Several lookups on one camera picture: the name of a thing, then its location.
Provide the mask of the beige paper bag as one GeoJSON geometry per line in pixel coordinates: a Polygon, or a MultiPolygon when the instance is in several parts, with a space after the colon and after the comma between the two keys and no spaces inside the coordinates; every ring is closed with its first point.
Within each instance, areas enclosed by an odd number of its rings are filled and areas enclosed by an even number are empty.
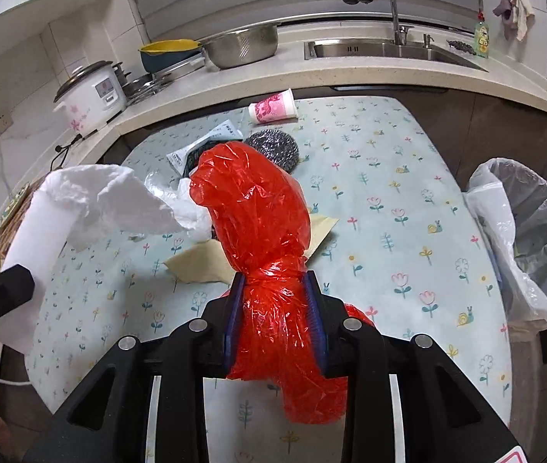
{"type": "Polygon", "coordinates": [[[319,213],[310,213],[310,243],[305,251],[305,256],[309,259],[328,234],[338,223],[338,218],[329,218],[329,216],[319,213]]]}
{"type": "Polygon", "coordinates": [[[235,277],[235,270],[216,239],[196,243],[186,252],[167,259],[164,264],[182,283],[220,282],[230,286],[235,277]]]}

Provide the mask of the white foam block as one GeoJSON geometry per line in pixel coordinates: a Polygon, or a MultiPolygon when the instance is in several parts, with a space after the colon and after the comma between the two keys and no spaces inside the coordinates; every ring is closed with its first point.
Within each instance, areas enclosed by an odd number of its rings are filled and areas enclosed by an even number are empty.
{"type": "Polygon", "coordinates": [[[35,284],[30,301],[0,318],[0,343],[23,355],[32,351],[44,294],[79,214],[79,208],[61,205],[39,187],[32,195],[29,209],[3,262],[2,271],[22,265],[31,273],[35,284]]]}

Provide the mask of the red plastic bag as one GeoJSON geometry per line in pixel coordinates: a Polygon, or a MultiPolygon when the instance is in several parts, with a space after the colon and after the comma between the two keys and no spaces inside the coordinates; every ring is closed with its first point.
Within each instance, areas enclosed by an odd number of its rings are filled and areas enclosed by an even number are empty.
{"type": "Polygon", "coordinates": [[[293,422],[322,424],[346,413],[391,410],[388,376],[326,379],[314,357],[304,289],[310,218],[301,186],[250,146],[216,145],[199,160],[191,197],[206,207],[225,256],[244,276],[242,322],[230,379],[268,380],[282,390],[293,422]]]}

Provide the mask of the steel wool scrubber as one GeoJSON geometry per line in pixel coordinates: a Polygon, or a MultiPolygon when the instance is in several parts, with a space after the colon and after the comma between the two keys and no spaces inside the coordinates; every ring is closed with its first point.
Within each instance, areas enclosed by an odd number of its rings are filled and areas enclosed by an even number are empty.
{"type": "Polygon", "coordinates": [[[247,137],[244,143],[256,149],[287,174],[291,174],[299,164],[300,153],[297,141],[281,130],[265,128],[247,137]]]}

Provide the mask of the white green milk carton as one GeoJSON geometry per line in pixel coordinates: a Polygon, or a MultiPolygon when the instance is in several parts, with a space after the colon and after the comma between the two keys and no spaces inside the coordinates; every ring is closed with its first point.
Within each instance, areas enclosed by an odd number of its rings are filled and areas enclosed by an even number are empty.
{"type": "Polygon", "coordinates": [[[198,168],[200,156],[204,152],[218,144],[243,139],[242,132],[228,119],[190,144],[168,154],[166,158],[181,178],[188,178],[198,168]]]}

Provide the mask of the pink white paper cup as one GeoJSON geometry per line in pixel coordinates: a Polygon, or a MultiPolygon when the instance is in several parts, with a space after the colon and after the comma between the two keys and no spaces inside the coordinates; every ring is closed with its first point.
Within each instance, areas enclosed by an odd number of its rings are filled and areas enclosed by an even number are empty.
{"type": "Polygon", "coordinates": [[[291,89],[271,95],[248,106],[250,120],[256,124],[297,118],[294,93],[291,89]]]}

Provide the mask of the clear plastic bag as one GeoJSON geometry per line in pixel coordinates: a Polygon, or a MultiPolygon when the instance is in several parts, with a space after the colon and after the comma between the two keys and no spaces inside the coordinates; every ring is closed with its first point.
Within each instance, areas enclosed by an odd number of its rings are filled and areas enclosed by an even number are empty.
{"type": "Polygon", "coordinates": [[[159,172],[148,174],[144,181],[147,189],[169,206],[175,221],[196,243],[204,243],[213,237],[213,223],[206,207],[197,205],[190,196],[191,180],[180,178],[173,188],[159,172]]]}

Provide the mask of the trash bin with liner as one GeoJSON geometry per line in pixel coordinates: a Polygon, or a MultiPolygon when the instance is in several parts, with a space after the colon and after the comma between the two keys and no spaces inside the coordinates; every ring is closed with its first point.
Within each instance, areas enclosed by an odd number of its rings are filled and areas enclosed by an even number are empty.
{"type": "Polygon", "coordinates": [[[488,240],[510,331],[522,341],[547,330],[547,181],[493,158],[473,172],[464,198],[488,240]]]}

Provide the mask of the floral pale green tablecloth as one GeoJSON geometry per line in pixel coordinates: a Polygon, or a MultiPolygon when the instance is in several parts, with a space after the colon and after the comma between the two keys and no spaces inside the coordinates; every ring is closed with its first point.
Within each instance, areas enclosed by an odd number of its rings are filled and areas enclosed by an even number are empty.
{"type": "MultiPolygon", "coordinates": [[[[503,420],[511,352],[500,284],[459,185],[420,123],[382,96],[302,99],[283,131],[307,209],[334,220],[308,261],[322,291],[386,336],[431,336],[503,420]]],[[[162,338],[199,317],[222,282],[185,283],[168,262],[192,229],[99,228],[58,256],[25,357],[56,410],[119,338],[162,338]]]]}

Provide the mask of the white floral rice cooker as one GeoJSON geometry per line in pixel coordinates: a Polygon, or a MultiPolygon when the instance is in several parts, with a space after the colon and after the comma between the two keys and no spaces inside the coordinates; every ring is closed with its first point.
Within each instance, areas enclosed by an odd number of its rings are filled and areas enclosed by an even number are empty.
{"type": "Polygon", "coordinates": [[[97,61],[77,68],[54,98],[54,113],[83,138],[103,128],[127,106],[112,65],[111,61],[97,61]]]}

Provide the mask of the steel colander bowl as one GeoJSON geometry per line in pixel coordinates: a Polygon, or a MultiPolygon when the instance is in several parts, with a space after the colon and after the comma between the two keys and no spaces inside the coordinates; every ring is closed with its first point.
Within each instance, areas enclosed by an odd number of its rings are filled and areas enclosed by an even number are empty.
{"type": "Polygon", "coordinates": [[[213,35],[200,42],[218,69],[232,69],[269,59],[277,52],[278,25],[265,23],[213,35]]]}

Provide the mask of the yellow blue plastic basin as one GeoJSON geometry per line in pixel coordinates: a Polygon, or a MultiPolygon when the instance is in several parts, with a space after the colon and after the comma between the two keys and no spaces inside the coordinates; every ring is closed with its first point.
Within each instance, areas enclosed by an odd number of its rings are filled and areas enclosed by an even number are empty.
{"type": "Polygon", "coordinates": [[[190,39],[152,42],[138,49],[144,69],[149,73],[162,71],[200,52],[200,43],[190,39]]]}

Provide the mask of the dark scouring pad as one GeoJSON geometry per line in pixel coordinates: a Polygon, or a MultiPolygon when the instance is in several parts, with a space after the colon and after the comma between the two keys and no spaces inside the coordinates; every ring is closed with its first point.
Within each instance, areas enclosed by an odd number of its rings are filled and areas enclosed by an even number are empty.
{"type": "Polygon", "coordinates": [[[448,40],[447,44],[448,44],[449,47],[451,47],[453,49],[456,49],[457,51],[468,53],[471,56],[476,55],[476,52],[475,52],[473,46],[468,44],[468,43],[465,43],[465,42],[462,42],[462,41],[457,41],[457,40],[448,40]]]}

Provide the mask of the green dish soap bottle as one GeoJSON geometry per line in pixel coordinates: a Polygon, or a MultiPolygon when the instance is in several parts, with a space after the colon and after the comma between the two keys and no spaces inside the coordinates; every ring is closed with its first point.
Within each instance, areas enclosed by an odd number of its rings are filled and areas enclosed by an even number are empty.
{"type": "Polygon", "coordinates": [[[475,23],[473,49],[477,56],[489,56],[489,27],[481,10],[478,11],[478,20],[475,23]]]}

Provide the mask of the hanging purple beige cloths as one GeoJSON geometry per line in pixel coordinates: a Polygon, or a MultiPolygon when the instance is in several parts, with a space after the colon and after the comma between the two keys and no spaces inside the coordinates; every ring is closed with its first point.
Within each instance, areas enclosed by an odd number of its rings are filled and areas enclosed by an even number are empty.
{"type": "Polygon", "coordinates": [[[507,40],[525,41],[535,22],[535,10],[530,0],[500,0],[492,13],[500,18],[507,40]]]}

